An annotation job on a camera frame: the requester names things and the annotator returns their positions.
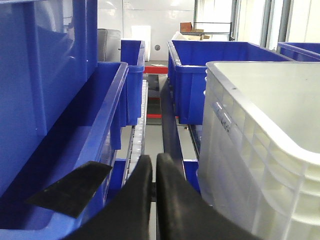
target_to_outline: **cardboard box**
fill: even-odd
[[[180,22],[180,33],[188,33],[192,30],[191,22]]]

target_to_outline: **black rail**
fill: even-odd
[[[170,154],[174,165],[178,168],[184,178],[186,178],[176,116],[170,94],[169,82],[166,76],[159,77],[159,90],[162,115],[163,150],[165,153]]]

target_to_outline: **white wall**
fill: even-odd
[[[180,30],[180,22],[194,21],[194,4],[194,0],[98,0],[98,28],[118,29],[124,38],[131,38],[131,26],[149,25],[150,60],[168,60],[167,41]]]
[[[238,41],[260,44],[265,0],[242,0],[238,22]]]
[[[319,0],[294,0],[287,41],[320,43],[319,10]]]

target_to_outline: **floor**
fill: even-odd
[[[152,61],[146,62],[146,66],[150,66],[151,64],[161,64],[167,65],[167,61]],[[157,105],[157,98],[152,97],[148,99],[148,108],[147,114],[161,114],[160,106]],[[194,147],[192,144],[192,140],[190,137],[189,130],[186,125],[177,125],[181,150],[184,160],[194,160],[196,159],[196,154],[194,151]],[[122,149],[118,150],[117,158],[126,158],[128,151],[128,142],[131,134],[131,126],[124,127],[122,129],[121,141],[122,141]],[[160,118],[147,118],[146,129],[145,129],[145,155],[149,155],[151,158],[152,168],[153,168],[153,176],[152,181],[156,181],[156,164],[157,164],[157,154],[163,153],[163,139],[162,139],[162,126]],[[156,231],[156,203],[151,203],[150,210],[150,222],[149,222],[149,233],[150,240],[157,239],[157,231]]]

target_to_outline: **white object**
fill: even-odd
[[[320,237],[320,63],[209,62],[203,198],[264,240]]]
[[[151,52],[151,26],[148,25],[133,25],[131,26],[131,38],[133,40],[144,41],[144,60],[146,62],[150,59]]]
[[[175,34],[172,36],[171,40],[188,40],[188,38],[183,36],[181,32],[176,31]]]

